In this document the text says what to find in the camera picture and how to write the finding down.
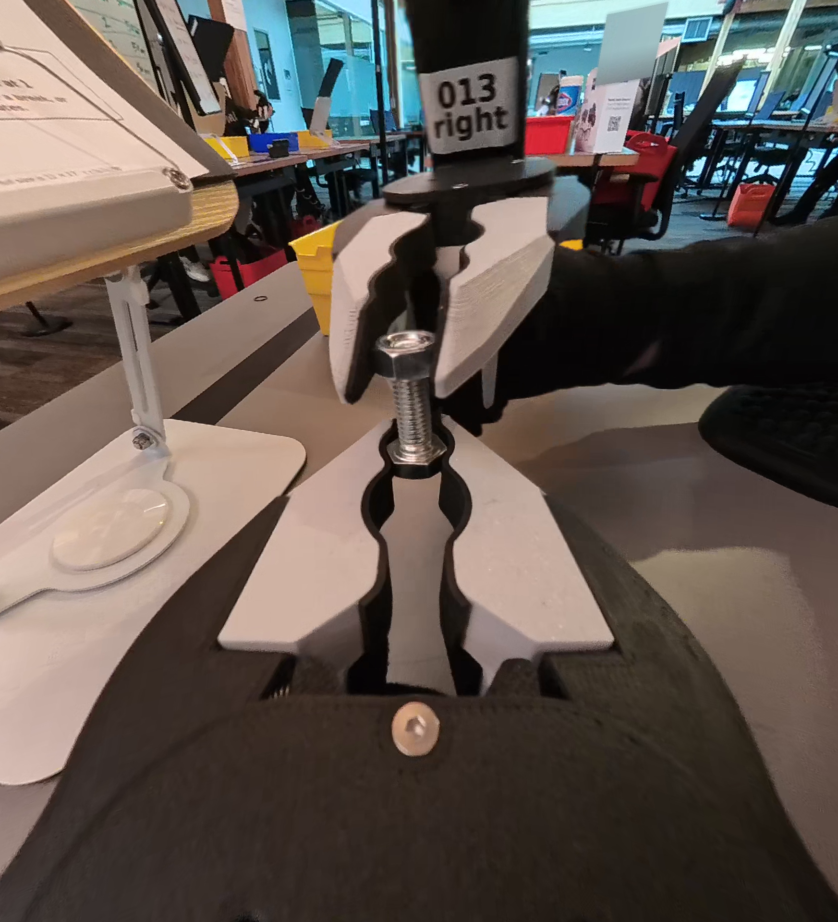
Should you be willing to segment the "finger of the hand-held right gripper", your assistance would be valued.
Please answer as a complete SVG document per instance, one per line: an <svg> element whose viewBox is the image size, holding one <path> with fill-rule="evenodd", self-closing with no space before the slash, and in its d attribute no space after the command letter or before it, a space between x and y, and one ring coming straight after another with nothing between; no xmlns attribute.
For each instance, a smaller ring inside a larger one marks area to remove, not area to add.
<svg viewBox="0 0 838 922"><path fill-rule="evenodd" d="M340 401L359 402L375 374L376 341L404 313L432 326L432 219L355 211L336 227L329 360Z"/></svg>
<svg viewBox="0 0 838 922"><path fill-rule="evenodd" d="M437 321L436 398L452 397L489 364L546 292L549 207L549 198L505 198L471 210L478 234L461 248Z"/></svg>

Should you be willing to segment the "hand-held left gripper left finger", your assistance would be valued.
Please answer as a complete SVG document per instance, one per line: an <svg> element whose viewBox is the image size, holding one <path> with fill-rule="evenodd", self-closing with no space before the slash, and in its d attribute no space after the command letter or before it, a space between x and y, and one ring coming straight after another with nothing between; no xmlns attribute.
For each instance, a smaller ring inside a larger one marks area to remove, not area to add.
<svg viewBox="0 0 838 922"><path fill-rule="evenodd" d="M388 681L392 586L381 533L394 511L381 423L290 494L219 645L308 657L330 667L349 692Z"/></svg>

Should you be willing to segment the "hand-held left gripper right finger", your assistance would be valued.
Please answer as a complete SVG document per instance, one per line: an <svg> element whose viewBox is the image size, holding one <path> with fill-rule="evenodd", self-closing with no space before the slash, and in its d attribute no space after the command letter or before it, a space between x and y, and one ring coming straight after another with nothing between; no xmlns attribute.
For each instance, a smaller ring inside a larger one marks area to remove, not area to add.
<svg viewBox="0 0 838 922"><path fill-rule="evenodd" d="M615 639L545 494L444 419L438 504L452 525L439 595L457 693L484 693L501 666L593 654Z"/></svg>

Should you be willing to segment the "silver hex nut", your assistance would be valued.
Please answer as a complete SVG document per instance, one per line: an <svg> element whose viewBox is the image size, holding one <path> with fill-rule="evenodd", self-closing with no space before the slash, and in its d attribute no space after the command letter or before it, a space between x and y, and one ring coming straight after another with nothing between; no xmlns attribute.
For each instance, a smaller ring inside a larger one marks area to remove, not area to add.
<svg viewBox="0 0 838 922"><path fill-rule="evenodd" d="M434 333L403 330L376 340L372 363L375 373L389 381L422 381L432 375L435 355Z"/></svg>

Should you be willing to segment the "silver hex bolt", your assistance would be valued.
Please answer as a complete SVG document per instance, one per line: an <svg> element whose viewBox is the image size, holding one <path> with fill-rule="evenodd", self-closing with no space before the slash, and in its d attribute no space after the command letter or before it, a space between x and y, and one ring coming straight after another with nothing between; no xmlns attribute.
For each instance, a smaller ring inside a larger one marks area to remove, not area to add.
<svg viewBox="0 0 838 922"><path fill-rule="evenodd" d="M429 381L390 378L397 434L386 451L396 476L432 478L439 473L448 446L436 433Z"/></svg>

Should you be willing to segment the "person's right forearm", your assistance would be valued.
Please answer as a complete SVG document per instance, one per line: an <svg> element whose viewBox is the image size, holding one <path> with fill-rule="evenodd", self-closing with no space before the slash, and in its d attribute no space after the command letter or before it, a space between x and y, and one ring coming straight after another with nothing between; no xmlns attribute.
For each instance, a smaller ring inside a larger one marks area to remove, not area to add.
<svg viewBox="0 0 838 922"><path fill-rule="evenodd" d="M624 381L838 381L838 216L755 239L636 253L655 326Z"/></svg>

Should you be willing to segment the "person's right hand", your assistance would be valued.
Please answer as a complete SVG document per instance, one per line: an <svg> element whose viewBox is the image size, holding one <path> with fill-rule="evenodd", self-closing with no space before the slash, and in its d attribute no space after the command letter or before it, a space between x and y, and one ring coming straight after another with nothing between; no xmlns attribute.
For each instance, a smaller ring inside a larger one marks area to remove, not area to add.
<svg viewBox="0 0 838 922"><path fill-rule="evenodd" d="M478 436L514 400L616 384L643 371L656 358L657 316L627 301L638 281L628 259L557 247L545 294L497 354L491 405L476 374L441 408Z"/></svg>

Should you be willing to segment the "white metal document stand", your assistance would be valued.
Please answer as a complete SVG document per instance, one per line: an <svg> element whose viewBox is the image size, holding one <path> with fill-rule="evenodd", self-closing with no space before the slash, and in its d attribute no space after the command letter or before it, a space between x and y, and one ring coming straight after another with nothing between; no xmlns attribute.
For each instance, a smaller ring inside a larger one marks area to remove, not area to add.
<svg viewBox="0 0 838 922"><path fill-rule="evenodd" d="M166 420L135 267L105 281L131 430L0 522L0 786L61 773L126 652L302 470L279 435Z"/></svg>

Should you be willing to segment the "red plastic bin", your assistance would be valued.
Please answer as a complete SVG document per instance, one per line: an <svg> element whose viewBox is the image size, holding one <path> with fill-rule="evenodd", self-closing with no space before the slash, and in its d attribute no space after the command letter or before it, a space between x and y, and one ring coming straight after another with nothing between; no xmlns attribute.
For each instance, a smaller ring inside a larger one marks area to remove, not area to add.
<svg viewBox="0 0 838 922"><path fill-rule="evenodd" d="M572 145L575 116L570 114L528 116L525 155L528 157L564 155Z"/></svg>

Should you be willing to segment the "long wooden desk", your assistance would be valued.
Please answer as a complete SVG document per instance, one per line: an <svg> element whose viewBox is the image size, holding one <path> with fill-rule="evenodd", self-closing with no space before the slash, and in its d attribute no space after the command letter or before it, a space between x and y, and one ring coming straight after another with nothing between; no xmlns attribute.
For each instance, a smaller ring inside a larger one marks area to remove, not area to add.
<svg viewBox="0 0 838 922"><path fill-rule="evenodd" d="M230 157L226 165L241 199L294 187L306 175L317 187L328 190L328 212L346 217L352 210L352 195L346 177L367 164L367 178L372 198L392 179L409 172L410 145L417 145L418 169L425 168L426 138L422 131L401 131L384 136L341 139L324 147L303 147L285 157L271 158L252 153L245 157Z"/></svg>

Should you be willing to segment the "wooden stand board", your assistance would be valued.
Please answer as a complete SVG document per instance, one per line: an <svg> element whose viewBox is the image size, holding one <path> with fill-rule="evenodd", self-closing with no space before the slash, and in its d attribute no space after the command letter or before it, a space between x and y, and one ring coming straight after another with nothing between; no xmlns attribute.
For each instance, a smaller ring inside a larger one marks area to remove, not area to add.
<svg viewBox="0 0 838 922"><path fill-rule="evenodd" d="M193 220L180 231L159 234L93 256L67 259L53 266L0 278L0 311L35 301L91 279L134 276L149 259L169 255L226 231L238 209L231 171L193 130L177 116L113 51L112 47L67 2L25 2L67 46L125 100L185 153L203 173L194 178Z"/></svg>

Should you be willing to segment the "white printed box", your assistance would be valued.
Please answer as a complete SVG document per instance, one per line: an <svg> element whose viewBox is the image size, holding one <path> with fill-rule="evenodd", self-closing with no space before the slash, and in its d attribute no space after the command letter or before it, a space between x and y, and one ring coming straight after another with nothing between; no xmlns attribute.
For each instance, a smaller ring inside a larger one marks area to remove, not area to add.
<svg viewBox="0 0 838 922"><path fill-rule="evenodd" d="M598 85L597 68L588 73L574 123L574 153L594 156L622 152L640 82L636 78Z"/></svg>

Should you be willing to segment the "red office chair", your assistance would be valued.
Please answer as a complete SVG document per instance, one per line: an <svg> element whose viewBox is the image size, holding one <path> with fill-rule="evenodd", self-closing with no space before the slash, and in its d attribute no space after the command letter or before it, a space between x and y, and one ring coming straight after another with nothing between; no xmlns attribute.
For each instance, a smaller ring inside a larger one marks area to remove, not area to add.
<svg viewBox="0 0 838 922"><path fill-rule="evenodd" d="M637 156L635 164L602 170L592 189L586 244L603 251L664 233L674 196L668 180L678 147L664 136L632 131L626 145Z"/></svg>

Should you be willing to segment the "orange jug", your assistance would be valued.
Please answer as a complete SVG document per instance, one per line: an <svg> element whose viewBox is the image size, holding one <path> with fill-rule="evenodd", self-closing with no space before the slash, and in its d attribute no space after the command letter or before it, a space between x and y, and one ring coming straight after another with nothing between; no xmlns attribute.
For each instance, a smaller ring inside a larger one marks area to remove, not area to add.
<svg viewBox="0 0 838 922"><path fill-rule="evenodd" d="M745 232L762 223L777 187L770 182L742 182L729 203L727 226Z"/></svg>

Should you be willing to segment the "black framed sign board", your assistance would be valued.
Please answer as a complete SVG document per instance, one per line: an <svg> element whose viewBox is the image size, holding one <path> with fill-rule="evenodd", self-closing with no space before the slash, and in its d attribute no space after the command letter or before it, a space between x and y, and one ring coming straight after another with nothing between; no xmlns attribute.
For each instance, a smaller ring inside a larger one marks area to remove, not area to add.
<svg viewBox="0 0 838 922"><path fill-rule="evenodd" d="M198 115L222 114L218 95L206 75L178 2L145 1L144 6L162 39L175 85L182 87Z"/></svg>

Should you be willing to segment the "black perforated wrist pad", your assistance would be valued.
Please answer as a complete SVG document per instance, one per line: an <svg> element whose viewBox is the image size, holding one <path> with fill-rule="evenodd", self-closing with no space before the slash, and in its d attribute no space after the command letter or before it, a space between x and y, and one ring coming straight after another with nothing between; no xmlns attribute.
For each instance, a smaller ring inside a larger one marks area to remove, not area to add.
<svg viewBox="0 0 838 922"><path fill-rule="evenodd" d="M838 508L838 382L731 387L698 432L740 467Z"/></svg>

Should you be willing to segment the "printed instruction sheet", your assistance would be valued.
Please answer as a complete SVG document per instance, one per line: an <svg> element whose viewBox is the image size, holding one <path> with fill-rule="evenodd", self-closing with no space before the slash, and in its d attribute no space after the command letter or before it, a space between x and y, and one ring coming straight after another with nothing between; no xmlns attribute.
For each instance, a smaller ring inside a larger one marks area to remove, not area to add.
<svg viewBox="0 0 838 922"><path fill-rule="evenodd" d="M25 2L0 2L0 40L52 52L46 62L79 80L176 161L191 180L201 164L90 71ZM0 278L93 256L193 220L161 163L113 124L0 120Z"/></svg>

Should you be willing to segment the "whiteboard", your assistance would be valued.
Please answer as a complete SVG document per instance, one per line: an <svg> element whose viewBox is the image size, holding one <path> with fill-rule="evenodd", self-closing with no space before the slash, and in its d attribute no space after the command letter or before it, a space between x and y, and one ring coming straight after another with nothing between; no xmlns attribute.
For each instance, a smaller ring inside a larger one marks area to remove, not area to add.
<svg viewBox="0 0 838 922"><path fill-rule="evenodd" d="M79 15L162 98L136 1L69 1Z"/></svg>

